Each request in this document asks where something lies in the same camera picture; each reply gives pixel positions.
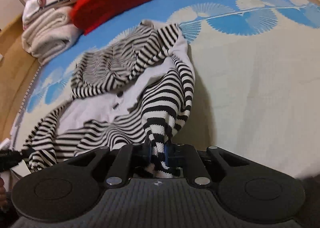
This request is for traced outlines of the person's left hand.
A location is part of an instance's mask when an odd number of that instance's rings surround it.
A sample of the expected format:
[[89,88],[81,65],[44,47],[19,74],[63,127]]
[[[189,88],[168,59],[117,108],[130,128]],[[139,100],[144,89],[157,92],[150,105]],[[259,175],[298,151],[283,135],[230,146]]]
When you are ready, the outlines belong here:
[[3,211],[8,205],[7,192],[4,187],[4,180],[0,178],[0,208]]

